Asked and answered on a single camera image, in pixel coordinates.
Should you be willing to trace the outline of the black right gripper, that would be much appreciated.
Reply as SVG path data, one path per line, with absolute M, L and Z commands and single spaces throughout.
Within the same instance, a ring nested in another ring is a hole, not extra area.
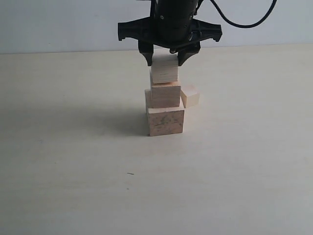
M 178 65 L 182 66 L 187 59 L 199 53 L 199 42 L 208 39 L 218 42 L 222 28 L 193 17 L 171 19 L 154 16 L 118 23 L 117 33 L 119 41 L 126 38 L 138 41 L 139 53 L 144 56 L 147 66 L 152 65 L 154 46 L 178 50 Z

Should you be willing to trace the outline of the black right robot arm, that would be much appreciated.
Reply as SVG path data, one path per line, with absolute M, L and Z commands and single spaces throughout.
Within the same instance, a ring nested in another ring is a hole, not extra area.
M 136 39 L 148 66 L 153 64 L 154 46 L 169 49 L 182 66 L 200 51 L 201 41 L 218 42 L 222 36 L 221 25 L 194 19 L 199 5 L 199 0 L 153 0 L 148 17 L 118 23 L 118 39 Z

